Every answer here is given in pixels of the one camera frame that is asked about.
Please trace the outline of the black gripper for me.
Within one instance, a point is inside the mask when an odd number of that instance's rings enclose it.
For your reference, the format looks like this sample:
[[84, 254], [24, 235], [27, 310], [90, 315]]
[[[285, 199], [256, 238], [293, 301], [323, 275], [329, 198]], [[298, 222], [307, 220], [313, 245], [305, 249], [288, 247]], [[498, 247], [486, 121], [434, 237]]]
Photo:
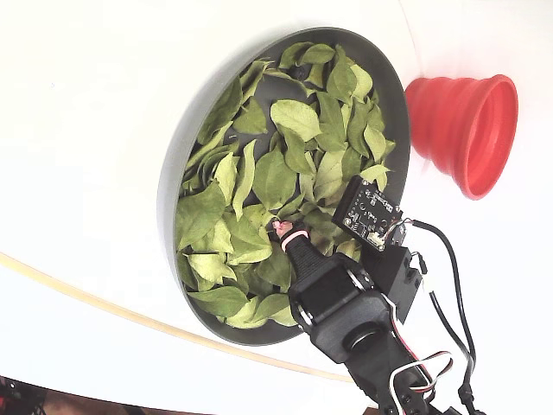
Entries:
[[391, 329], [393, 320], [405, 322], [422, 282], [409, 249], [364, 252], [359, 261], [341, 252], [325, 256], [303, 225], [272, 226], [296, 273], [288, 296], [302, 329]]

